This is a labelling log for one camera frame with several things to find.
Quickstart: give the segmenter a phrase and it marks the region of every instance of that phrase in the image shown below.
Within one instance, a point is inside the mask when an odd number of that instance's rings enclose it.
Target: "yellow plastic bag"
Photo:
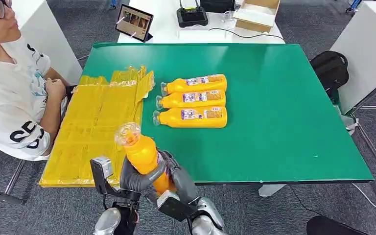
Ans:
[[[42,187],[94,187],[90,159],[104,155],[114,174],[108,182],[117,186],[125,156],[114,142],[114,132],[126,122],[141,122],[143,97],[152,90],[153,72],[129,67],[104,77],[82,76],[43,172]]]

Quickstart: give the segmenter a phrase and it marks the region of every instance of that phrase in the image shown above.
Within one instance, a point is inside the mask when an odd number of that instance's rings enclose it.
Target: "tablet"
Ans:
[[[130,37],[146,42],[150,39],[149,29],[153,15],[122,4],[116,30]]]

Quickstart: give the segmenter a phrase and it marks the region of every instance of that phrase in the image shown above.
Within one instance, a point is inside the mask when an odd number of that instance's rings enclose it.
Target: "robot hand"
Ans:
[[[113,188],[107,182],[107,177],[113,174],[112,164],[106,157],[98,157],[90,161],[94,184],[99,193],[116,197],[111,208],[107,208],[96,223],[95,235],[132,235],[135,234],[139,221],[140,191],[147,188],[166,169],[163,161],[147,175],[139,174],[130,164],[127,157],[123,161],[120,174],[120,187]]]
[[[167,161],[168,175],[177,189],[176,194],[167,190],[160,196],[159,211],[178,221],[186,219],[192,235],[226,235],[224,221],[214,203],[197,196],[194,181],[168,151],[158,152]]]

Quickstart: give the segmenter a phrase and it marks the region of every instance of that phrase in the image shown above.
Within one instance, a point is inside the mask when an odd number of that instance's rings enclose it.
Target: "cardboard box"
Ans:
[[[244,0],[234,12],[236,27],[257,32],[269,32],[275,23],[280,0]]]

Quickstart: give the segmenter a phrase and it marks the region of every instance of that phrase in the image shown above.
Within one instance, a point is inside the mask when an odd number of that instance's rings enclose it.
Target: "orange bottle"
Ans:
[[[142,175],[153,171],[158,166],[158,162],[164,160],[156,151],[155,142],[142,135],[141,127],[135,122],[129,122],[119,127],[115,133],[115,141],[124,147],[127,159]],[[153,182],[153,187],[159,195],[167,189],[172,189],[172,186],[166,171]]]
[[[174,128],[223,128],[227,125],[227,109],[208,106],[154,111],[153,123]]]
[[[201,106],[225,106],[226,94],[223,90],[180,93],[175,92],[168,96],[156,96],[156,108],[190,108]]]
[[[198,92],[205,90],[227,90],[227,79],[224,74],[214,74],[190,79],[177,78],[170,83],[161,83],[162,96],[174,92]]]

